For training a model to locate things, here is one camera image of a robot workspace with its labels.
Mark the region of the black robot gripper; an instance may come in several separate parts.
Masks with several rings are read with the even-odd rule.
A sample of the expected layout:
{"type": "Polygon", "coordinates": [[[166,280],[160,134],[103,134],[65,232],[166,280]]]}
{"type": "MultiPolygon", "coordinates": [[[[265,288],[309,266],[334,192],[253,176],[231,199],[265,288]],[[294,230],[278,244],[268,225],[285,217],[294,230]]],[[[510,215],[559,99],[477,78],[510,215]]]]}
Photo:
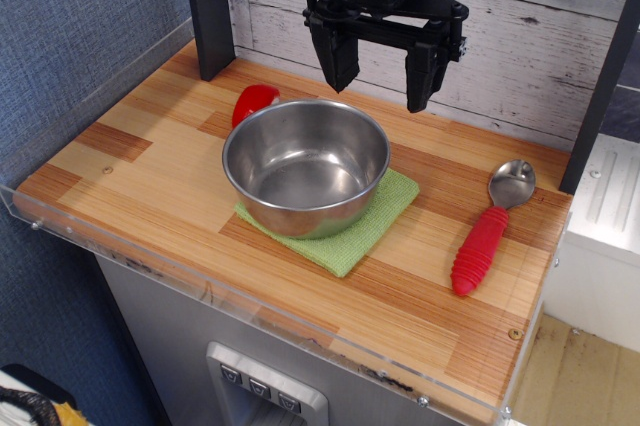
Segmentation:
{"type": "Polygon", "coordinates": [[[303,12],[325,81],[340,93],[359,74],[358,42],[407,51],[407,109],[418,113],[459,61],[469,9],[456,0],[306,0],[303,12]]]}

